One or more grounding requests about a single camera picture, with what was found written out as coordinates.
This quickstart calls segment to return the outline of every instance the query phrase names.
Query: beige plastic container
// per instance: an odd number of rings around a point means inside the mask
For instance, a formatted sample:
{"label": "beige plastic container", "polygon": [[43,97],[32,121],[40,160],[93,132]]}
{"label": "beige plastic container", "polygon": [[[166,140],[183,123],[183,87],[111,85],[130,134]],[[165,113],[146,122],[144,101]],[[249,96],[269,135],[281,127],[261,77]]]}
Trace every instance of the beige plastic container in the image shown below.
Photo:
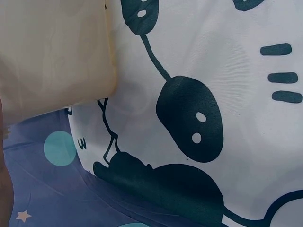
{"label": "beige plastic container", "polygon": [[103,0],[0,1],[4,124],[108,97],[108,43]]}

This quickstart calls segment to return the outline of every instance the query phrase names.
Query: teal polka dot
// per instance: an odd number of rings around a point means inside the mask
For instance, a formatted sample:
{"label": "teal polka dot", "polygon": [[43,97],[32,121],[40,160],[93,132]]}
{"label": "teal polka dot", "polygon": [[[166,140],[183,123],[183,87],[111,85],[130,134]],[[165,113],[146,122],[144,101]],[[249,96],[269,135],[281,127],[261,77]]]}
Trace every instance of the teal polka dot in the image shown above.
{"label": "teal polka dot", "polygon": [[119,227],[149,227],[143,223],[131,223],[131,224],[126,224],[126,225],[122,225]]}
{"label": "teal polka dot", "polygon": [[76,157],[72,136],[65,131],[51,133],[44,142],[44,154],[47,160],[55,166],[67,166]]}

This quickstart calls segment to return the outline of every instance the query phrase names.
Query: cartoon ear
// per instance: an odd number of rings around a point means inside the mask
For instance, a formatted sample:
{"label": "cartoon ear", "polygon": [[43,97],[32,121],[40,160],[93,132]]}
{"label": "cartoon ear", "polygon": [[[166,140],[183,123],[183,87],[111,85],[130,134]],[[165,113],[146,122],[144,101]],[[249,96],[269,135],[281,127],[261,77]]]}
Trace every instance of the cartoon ear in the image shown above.
{"label": "cartoon ear", "polygon": [[156,25],[159,0],[121,0],[125,24],[136,35],[146,35]]}
{"label": "cartoon ear", "polygon": [[235,7],[240,11],[247,11],[260,5],[264,0],[233,0]]}

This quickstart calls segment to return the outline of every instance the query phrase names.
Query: dark green blob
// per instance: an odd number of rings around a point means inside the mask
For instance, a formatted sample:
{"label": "dark green blob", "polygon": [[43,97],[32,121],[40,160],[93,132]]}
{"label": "dark green blob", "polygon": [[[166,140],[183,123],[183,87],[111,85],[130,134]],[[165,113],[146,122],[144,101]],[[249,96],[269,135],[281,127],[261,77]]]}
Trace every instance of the dark green blob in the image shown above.
{"label": "dark green blob", "polygon": [[121,0],[122,15],[126,25],[136,35],[146,35],[156,25],[159,13],[159,0]]}
{"label": "dark green blob", "polygon": [[247,11],[260,5],[264,0],[233,0],[235,7],[240,11]]}
{"label": "dark green blob", "polygon": [[272,94],[272,99],[287,103],[300,103],[302,102],[302,95],[292,91],[276,91]]}
{"label": "dark green blob", "polygon": [[273,46],[263,46],[260,50],[260,53],[264,56],[281,56],[288,55],[292,51],[292,46],[288,43],[284,43]]}
{"label": "dark green blob", "polygon": [[153,169],[126,152],[116,153],[109,168],[94,163],[94,174],[121,189],[176,214],[212,227],[222,227],[223,196],[200,169],[170,164]]}
{"label": "dark green blob", "polygon": [[[159,95],[156,113],[180,150],[197,162],[216,159],[223,147],[223,126],[219,106],[202,82],[184,76],[169,79]],[[197,119],[197,113],[206,117]],[[201,135],[195,143],[192,136]]]}
{"label": "dark green blob", "polygon": [[280,84],[293,84],[298,82],[298,75],[295,72],[279,72],[268,75],[269,82]]}

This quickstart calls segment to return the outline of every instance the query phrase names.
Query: cartoon print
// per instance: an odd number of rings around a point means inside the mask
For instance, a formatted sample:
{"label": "cartoon print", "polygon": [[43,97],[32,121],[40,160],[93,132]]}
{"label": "cartoon print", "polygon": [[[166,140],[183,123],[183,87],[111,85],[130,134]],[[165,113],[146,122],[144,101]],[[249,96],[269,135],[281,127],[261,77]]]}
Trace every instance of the cartoon print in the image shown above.
{"label": "cartoon print", "polygon": [[81,150],[83,149],[86,149],[86,141],[85,141],[85,138],[81,138],[80,139],[80,142],[79,142],[79,139],[77,139],[77,142],[78,142],[78,145],[80,147]]}
{"label": "cartoon print", "polygon": [[[226,226],[222,223],[223,215],[243,226],[270,227],[274,215],[283,205],[303,198],[303,190],[290,192],[273,202],[263,219],[242,218],[224,206],[220,189],[204,171],[184,164],[169,164],[153,169],[151,165],[145,166],[139,159],[121,151],[117,143],[118,135],[110,129],[106,120],[107,102],[108,99],[104,103],[98,101],[98,105],[111,135],[103,156],[109,167],[95,162],[93,171],[97,177],[133,195],[143,196],[168,210],[212,227]],[[114,141],[117,153],[108,161],[107,155]]]}
{"label": "cartoon print", "polygon": [[[260,53],[263,56],[282,56],[288,55],[292,52],[290,44],[276,44],[272,46],[263,46],[260,49]],[[282,73],[271,73],[268,76],[269,82],[292,84],[298,81],[298,75],[294,72],[282,72]],[[283,101],[287,103],[301,103],[302,95],[292,91],[275,91],[272,94],[272,99],[276,101]]]}
{"label": "cartoon print", "polygon": [[[126,25],[141,37],[152,63],[166,80],[156,104],[159,120],[186,156],[197,162],[213,161],[223,147],[222,118],[213,94],[196,79],[172,78],[153,54],[146,34],[157,22],[157,0],[121,0],[121,5]],[[146,15],[138,17],[142,10]],[[199,121],[197,115],[203,116],[204,121]]]}
{"label": "cartoon print", "polygon": [[235,7],[240,11],[247,11],[260,5],[264,0],[233,0]]}
{"label": "cartoon print", "polygon": [[[247,11],[263,1],[233,0],[233,3],[237,10]],[[202,163],[215,160],[223,147],[223,124],[212,92],[196,79],[171,77],[154,56],[146,36],[155,27],[159,1],[121,0],[121,5],[125,23],[134,34],[141,37],[152,63],[166,80],[156,104],[158,119],[187,157]],[[281,56],[291,52],[290,44],[260,49],[262,56]],[[298,76],[294,72],[271,73],[268,80],[271,83],[290,84],[297,82]],[[272,94],[272,99],[295,104],[302,101],[300,95],[290,91],[277,91]],[[151,165],[144,165],[127,151],[121,151],[117,143],[118,135],[110,129],[106,119],[107,103],[108,99],[103,103],[98,101],[103,122],[111,136],[103,156],[108,167],[95,162],[93,171],[97,177],[129,193],[143,196],[177,214],[213,227],[226,226],[222,223],[223,215],[243,226],[269,227],[274,215],[283,205],[303,198],[303,190],[290,192],[274,201],[263,219],[242,218],[225,207],[219,187],[204,171],[184,164],[168,164],[153,169]],[[113,145],[116,153],[108,160],[107,155]]]}

